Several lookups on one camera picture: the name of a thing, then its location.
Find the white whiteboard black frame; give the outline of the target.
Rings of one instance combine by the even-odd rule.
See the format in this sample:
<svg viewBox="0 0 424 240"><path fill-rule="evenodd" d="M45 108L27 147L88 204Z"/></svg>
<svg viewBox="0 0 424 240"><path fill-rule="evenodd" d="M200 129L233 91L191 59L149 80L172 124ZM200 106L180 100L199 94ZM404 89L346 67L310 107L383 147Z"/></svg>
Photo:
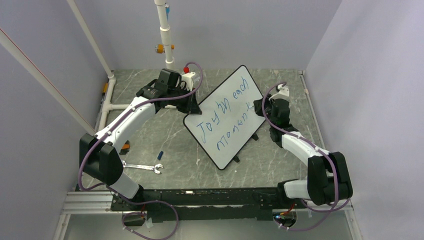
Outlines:
<svg viewBox="0 0 424 240"><path fill-rule="evenodd" d="M254 108L254 101L262 98L248 68L241 65L201 101L200 115L183 118L183 125L219 170L229 165L264 123Z"/></svg>

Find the blue marker cap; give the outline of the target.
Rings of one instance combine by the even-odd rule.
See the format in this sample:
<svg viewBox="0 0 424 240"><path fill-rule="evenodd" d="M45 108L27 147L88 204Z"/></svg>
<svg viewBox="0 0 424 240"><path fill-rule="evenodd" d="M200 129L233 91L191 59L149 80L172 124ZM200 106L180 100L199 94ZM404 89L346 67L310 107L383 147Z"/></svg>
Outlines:
<svg viewBox="0 0 424 240"><path fill-rule="evenodd" d="M158 154L158 156L157 156L157 159L158 159L158 160L161 160L161 159L162 159L163 154L164 154L164 152L163 152L163 151L160 151L160 152L159 152L159 154Z"/></svg>

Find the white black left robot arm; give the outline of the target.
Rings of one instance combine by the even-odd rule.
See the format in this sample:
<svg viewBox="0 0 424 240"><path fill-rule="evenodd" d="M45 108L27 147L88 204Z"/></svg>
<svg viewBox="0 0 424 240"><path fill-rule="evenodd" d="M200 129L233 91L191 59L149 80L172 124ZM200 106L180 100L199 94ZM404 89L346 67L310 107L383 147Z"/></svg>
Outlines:
<svg viewBox="0 0 424 240"><path fill-rule="evenodd" d="M83 186L82 175L87 174L120 194L129 209L139 209L144 203L144 188L124 172L127 165L119 151L137 129L166 106L175 106L184 114L202 114L196 99L202 81L188 67L184 73L163 68L158 78L143 86L115 120L93 135L84 134L79 140L79 189L91 190Z"/></svg>

